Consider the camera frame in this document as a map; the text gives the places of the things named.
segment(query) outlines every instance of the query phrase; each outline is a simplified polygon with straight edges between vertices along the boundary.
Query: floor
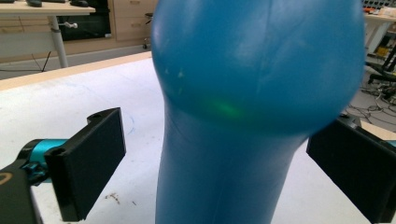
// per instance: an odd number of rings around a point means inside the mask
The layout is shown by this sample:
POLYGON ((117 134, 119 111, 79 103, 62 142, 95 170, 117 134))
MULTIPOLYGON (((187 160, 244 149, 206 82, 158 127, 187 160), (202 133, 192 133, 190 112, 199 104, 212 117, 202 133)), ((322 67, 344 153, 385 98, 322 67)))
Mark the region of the floor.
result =
MULTIPOLYGON (((69 66, 74 66, 84 63, 99 62, 106 59, 131 55, 144 51, 147 50, 143 49, 141 46, 124 49, 111 49, 98 51, 95 53, 68 56, 68 61, 69 66)), ((60 65, 56 57, 49 58, 47 63, 45 59, 17 63, 0 63, 0 80, 59 68, 60 65)), ((368 85, 367 80, 371 72, 373 71, 369 68, 366 68, 366 74, 362 79, 361 89, 358 90, 351 103, 346 107, 344 113, 358 116, 361 118, 361 120, 395 133, 396 105, 395 103, 389 104, 388 102, 384 101, 383 94, 378 94, 378 89, 380 89, 384 84, 387 85, 388 83, 375 83, 373 85, 368 85)))

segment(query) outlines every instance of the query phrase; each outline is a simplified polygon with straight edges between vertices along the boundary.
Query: orange logo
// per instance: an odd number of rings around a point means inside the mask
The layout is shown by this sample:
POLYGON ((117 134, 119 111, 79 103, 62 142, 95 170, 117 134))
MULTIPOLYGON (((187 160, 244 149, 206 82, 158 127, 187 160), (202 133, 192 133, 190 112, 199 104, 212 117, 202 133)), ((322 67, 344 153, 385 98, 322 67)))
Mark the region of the orange logo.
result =
POLYGON ((4 185, 12 178, 11 173, 0 173, 0 185, 4 185))

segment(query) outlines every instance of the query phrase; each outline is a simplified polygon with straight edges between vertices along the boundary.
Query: desk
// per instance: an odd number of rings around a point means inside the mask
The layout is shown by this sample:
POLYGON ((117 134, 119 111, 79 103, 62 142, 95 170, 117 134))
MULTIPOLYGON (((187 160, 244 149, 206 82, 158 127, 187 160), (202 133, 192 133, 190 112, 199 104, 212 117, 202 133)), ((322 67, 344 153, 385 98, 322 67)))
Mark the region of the desk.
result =
POLYGON ((29 7, 26 2, 0 4, 0 16, 47 16, 51 32, 0 34, 0 57, 51 51, 58 52, 61 67, 67 67, 64 42, 56 16, 89 15, 92 7, 73 7, 67 3, 43 3, 43 7, 29 7))
MULTIPOLYGON (((150 54, 12 79, 0 81, 0 167, 30 140, 68 138, 90 114, 119 106, 127 153, 83 223, 153 224, 164 124, 150 54)), ((294 155, 272 223, 369 224, 305 149, 294 155)), ((62 223, 51 185, 33 191, 44 222, 62 223)))
POLYGON ((389 26, 396 22, 396 18, 365 14, 365 47, 366 53, 374 53, 376 47, 387 32, 389 26))

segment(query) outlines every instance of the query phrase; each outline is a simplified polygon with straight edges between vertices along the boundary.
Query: blue bottle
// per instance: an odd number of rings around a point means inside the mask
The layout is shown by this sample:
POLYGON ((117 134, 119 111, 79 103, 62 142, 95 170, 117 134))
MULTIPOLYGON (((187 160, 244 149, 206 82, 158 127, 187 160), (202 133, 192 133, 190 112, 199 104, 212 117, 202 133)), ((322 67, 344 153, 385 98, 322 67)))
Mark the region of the blue bottle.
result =
POLYGON ((270 223, 294 151, 359 87, 363 37, 359 1, 160 1, 156 223, 270 223))

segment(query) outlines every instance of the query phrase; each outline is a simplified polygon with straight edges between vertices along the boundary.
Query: gray floor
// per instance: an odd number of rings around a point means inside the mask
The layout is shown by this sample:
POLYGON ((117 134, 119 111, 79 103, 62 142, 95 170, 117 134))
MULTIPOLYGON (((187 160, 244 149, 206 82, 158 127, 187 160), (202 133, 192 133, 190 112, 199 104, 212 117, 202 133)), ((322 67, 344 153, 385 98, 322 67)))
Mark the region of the gray floor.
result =
MULTIPOLYGON (((79 55, 68 56, 69 66, 99 62, 106 59, 117 58, 121 56, 136 54, 146 51, 141 46, 124 48, 124 49, 112 49, 105 51, 98 51, 95 53, 85 53, 79 55)), ((0 80, 20 77, 30 74, 35 74, 41 70, 50 71, 59 69, 60 65, 56 57, 49 58, 46 63, 45 59, 31 60, 26 62, 17 63, 0 63, 0 80)), ((383 100, 383 95, 378 96, 378 89, 383 84, 388 83, 375 83, 368 85, 367 80, 372 70, 366 68, 367 72, 361 83, 361 89, 358 90, 357 94, 346 107, 345 113, 352 114, 361 118, 361 120, 373 123, 376 126, 385 128, 391 132, 396 132, 396 105, 389 104, 383 100)))

